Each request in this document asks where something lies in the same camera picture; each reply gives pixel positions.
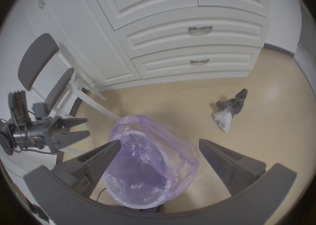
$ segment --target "floor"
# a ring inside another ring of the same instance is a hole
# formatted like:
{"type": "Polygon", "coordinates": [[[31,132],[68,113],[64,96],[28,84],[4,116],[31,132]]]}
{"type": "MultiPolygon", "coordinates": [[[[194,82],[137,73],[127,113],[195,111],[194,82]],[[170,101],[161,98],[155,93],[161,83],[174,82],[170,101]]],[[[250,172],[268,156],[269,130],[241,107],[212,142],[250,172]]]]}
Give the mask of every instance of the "floor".
{"type": "MultiPolygon", "coordinates": [[[[263,49],[247,78],[208,79],[162,83],[102,93],[108,101],[96,100],[119,116],[145,114],[170,123],[198,147],[200,138],[261,160],[267,170],[281,163],[297,172],[288,196],[267,221],[275,224],[296,203],[310,183],[316,164],[316,101],[306,77],[295,61],[282,53],[263,49]],[[225,134],[212,118],[215,102],[248,89],[243,110],[225,134]]],[[[106,143],[114,121],[82,103],[76,117],[88,118],[91,136],[74,145],[89,151],[106,143]]],[[[64,160],[74,157],[65,154],[64,160]]],[[[99,182],[91,198],[104,188],[99,182]]],[[[230,194],[200,154],[197,177],[178,198],[165,203],[166,212],[205,207],[229,198],[230,194]]],[[[115,204],[103,191],[99,201],[115,204]]]]}

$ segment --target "chair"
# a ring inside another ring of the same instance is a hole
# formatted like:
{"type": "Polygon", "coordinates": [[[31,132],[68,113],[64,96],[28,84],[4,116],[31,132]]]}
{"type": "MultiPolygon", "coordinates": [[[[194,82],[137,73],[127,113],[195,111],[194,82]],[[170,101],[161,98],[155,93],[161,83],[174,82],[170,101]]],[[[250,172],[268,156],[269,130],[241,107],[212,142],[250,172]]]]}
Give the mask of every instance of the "chair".
{"type": "Polygon", "coordinates": [[[45,65],[52,59],[53,56],[57,55],[61,61],[63,62],[65,74],[71,75],[70,81],[65,87],[65,93],[61,95],[59,100],[54,101],[53,110],[56,111],[55,116],[73,118],[67,112],[69,111],[70,107],[72,106],[74,99],[76,97],[80,98],[93,108],[97,109],[101,113],[105,114],[106,116],[112,118],[113,120],[118,120],[120,117],[115,115],[114,113],[110,112],[102,105],[94,101],[88,95],[86,95],[83,91],[81,91],[81,87],[87,87],[91,92],[95,95],[99,96],[102,100],[107,101],[96,89],[94,89],[87,81],[85,81],[79,73],[71,67],[71,65],[67,62],[67,60],[62,56],[59,51],[59,47],[57,46],[54,39],[51,37],[50,34],[45,33],[39,36],[27,49],[26,53],[24,54],[21,63],[19,65],[18,70],[18,78],[24,88],[27,91],[33,90],[37,93],[42,99],[45,100],[33,87],[33,84],[43,70],[45,65]],[[62,98],[65,98],[59,108],[56,105],[59,104],[62,98]]]}

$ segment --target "purple plastic bag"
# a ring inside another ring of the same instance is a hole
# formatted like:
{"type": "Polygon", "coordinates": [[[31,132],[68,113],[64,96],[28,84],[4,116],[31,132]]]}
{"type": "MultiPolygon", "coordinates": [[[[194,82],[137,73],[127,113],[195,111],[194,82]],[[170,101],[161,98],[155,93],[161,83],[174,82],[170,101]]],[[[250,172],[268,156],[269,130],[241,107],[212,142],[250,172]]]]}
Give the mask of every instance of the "purple plastic bag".
{"type": "Polygon", "coordinates": [[[121,205],[147,209],[181,195],[197,175],[197,149],[178,132],[145,115],[116,122],[108,142],[121,150],[102,176],[107,191],[121,205]]]}

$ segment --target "white drawer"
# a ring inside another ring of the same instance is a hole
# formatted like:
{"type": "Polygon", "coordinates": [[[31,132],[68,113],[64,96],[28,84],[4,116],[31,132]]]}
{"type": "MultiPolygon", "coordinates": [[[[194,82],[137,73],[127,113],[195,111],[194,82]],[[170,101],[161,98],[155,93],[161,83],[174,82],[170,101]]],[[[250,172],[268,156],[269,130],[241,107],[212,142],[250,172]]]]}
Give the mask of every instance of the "white drawer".
{"type": "Polygon", "coordinates": [[[260,48],[196,46],[167,50],[132,59],[142,78],[196,72],[252,70],[260,48]]]}
{"type": "Polygon", "coordinates": [[[130,58],[197,45],[243,45],[262,48],[269,21],[249,12],[198,7],[168,11],[115,31],[130,58]]]}

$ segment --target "drawer handle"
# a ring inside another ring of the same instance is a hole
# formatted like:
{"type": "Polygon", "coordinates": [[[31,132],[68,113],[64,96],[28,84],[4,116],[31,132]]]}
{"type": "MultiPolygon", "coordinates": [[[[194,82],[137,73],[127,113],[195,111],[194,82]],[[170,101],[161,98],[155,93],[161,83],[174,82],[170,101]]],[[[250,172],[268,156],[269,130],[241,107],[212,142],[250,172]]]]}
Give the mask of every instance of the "drawer handle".
{"type": "Polygon", "coordinates": [[[206,60],[203,60],[203,61],[193,61],[191,60],[191,64],[192,65],[204,65],[204,64],[207,64],[210,60],[209,59],[206,59],[206,60]]]}
{"type": "Polygon", "coordinates": [[[213,26],[202,26],[202,27],[189,27],[188,33],[190,35],[205,35],[211,33],[213,26]]]}

